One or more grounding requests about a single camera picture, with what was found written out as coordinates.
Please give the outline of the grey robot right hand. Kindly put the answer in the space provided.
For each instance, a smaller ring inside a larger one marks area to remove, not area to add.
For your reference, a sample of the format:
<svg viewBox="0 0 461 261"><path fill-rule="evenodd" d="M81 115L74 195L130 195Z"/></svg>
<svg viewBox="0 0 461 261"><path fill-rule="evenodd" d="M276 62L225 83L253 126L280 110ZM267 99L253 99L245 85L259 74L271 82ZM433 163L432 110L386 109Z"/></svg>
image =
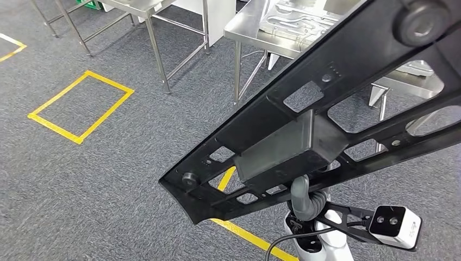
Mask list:
<svg viewBox="0 0 461 261"><path fill-rule="evenodd" d="M309 197L309 180L306 176L297 177L291 184L291 207L295 216L301 221L312 219L311 205Z"/></svg>

